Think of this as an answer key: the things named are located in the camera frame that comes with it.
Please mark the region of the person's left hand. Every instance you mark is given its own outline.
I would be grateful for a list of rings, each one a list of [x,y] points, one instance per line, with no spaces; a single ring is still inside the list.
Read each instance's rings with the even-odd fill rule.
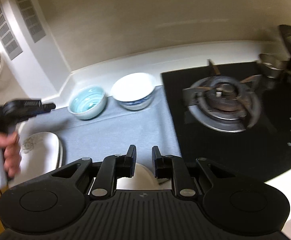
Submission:
[[[4,169],[10,178],[13,178],[20,171],[20,146],[19,135],[13,132],[10,135],[0,133],[0,148],[4,149]]]

